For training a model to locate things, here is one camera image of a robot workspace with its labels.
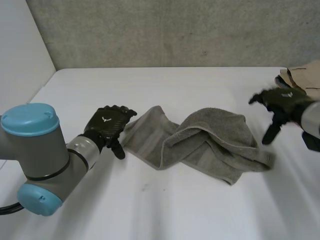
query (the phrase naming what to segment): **white wall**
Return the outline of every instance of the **white wall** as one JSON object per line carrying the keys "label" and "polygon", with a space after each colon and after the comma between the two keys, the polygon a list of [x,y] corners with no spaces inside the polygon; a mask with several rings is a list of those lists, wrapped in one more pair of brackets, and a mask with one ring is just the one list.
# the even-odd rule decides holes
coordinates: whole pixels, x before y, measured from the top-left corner
{"label": "white wall", "polygon": [[25,0],[0,0],[0,115],[28,102],[55,71]]}

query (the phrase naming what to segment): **gray wall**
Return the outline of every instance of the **gray wall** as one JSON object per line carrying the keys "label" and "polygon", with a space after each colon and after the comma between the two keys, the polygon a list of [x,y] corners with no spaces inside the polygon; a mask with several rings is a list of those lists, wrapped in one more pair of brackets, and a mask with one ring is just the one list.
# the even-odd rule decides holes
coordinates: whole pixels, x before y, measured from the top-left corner
{"label": "gray wall", "polygon": [[320,59],[319,0],[27,0],[57,70],[298,66]]}

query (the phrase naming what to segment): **light blue joint cap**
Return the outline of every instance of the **light blue joint cap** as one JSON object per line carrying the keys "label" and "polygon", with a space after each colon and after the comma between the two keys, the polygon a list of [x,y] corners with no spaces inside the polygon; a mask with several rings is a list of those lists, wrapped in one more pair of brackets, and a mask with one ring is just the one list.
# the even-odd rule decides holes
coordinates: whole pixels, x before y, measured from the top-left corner
{"label": "light blue joint cap", "polygon": [[63,203],[52,192],[27,183],[23,184],[18,190],[17,199],[25,209],[42,216],[51,216]]}
{"label": "light blue joint cap", "polygon": [[29,103],[6,111],[1,118],[1,126],[12,135],[34,137],[54,131],[59,126],[59,118],[52,106]]}

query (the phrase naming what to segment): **black cable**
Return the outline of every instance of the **black cable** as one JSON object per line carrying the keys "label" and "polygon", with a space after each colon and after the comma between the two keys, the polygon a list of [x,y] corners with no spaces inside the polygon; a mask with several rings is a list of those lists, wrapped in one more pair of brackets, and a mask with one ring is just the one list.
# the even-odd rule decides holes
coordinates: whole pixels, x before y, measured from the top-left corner
{"label": "black cable", "polygon": [[0,207],[0,215],[14,214],[22,209],[24,209],[24,207],[21,206],[19,202],[17,202],[9,206]]}

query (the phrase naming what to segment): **white logo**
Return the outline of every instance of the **white logo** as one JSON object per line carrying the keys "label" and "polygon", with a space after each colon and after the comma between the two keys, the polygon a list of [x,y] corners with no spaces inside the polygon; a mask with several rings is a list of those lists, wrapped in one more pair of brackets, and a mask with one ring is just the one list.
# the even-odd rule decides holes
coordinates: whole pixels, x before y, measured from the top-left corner
{"label": "white logo", "polygon": [[103,122],[105,123],[105,122],[107,122],[107,121],[110,121],[110,120],[111,120],[111,118],[109,118],[109,119],[105,119],[104,117],[102,117],[102,120],[103,120]]}
{"label": "white logo", "polygon": [[292,93],[292,92],[290,92],[290,93],[283,93],[283,94],[281,94],[281,96],[282,97],[285,97],[285,98],[292,98],[292,96],[293,96],[294,94]]}

